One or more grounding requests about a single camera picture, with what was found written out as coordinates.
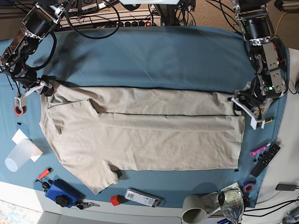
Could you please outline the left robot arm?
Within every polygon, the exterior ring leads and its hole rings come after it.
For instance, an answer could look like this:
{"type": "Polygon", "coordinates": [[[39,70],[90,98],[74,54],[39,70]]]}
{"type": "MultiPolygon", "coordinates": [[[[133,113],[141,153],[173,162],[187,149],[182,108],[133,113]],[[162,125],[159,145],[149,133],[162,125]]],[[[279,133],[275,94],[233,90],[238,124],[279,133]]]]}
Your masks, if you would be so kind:
{"type": "Polygon", "coordinates": [[[268,106],[287,91],[280,71],[286,70],[284,45],[274,35],[266,0],[232,1],[235,18],[243,36],[244,48],[255,70],[255,78],[244,90],[236,91],[237,108],[262,120],[268,106]]]}

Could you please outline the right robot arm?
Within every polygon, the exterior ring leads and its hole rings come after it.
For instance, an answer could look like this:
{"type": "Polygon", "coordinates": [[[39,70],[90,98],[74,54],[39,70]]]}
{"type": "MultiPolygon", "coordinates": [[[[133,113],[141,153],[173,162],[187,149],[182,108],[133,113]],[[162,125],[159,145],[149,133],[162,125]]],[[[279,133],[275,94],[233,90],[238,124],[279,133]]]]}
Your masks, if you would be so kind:
{"type": "Polygon", "coordinates": [[[4,72],[67,115],[79,101],[104,114],[230,116],[226,98],[253,75],[242,38],[210,27],[120,28],[98,40],[64,31],[52,46],[21,29],[12,46],[15,71],[4,72]]]}

